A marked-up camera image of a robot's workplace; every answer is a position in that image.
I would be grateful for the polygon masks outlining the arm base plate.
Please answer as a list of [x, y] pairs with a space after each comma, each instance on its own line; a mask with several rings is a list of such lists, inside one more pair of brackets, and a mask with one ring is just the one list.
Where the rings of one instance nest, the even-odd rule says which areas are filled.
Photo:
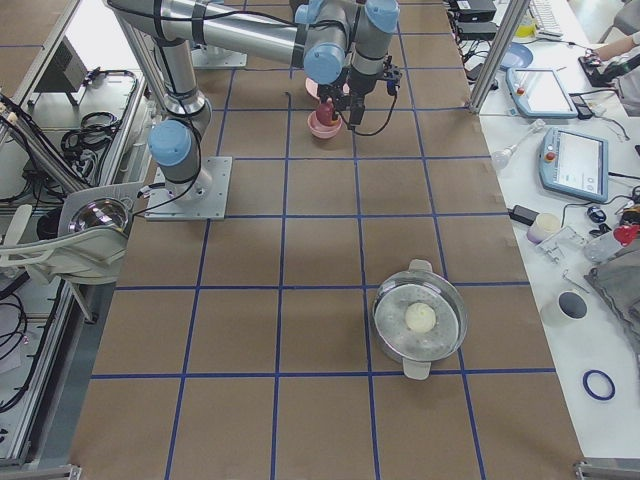
[[226, 214], [232, 158], [228, 156], [206, 157], [201, 171], [190, 186], [166, 183], [159, 167], [154, 182], [162, 183], [152, 189], [143, 216], [148, 221], [223, 220]]
[[244, 68], [248, 59], [244, 53], [204, 45], [192, 49], [191, 57], [194, 68], [201, 70]]

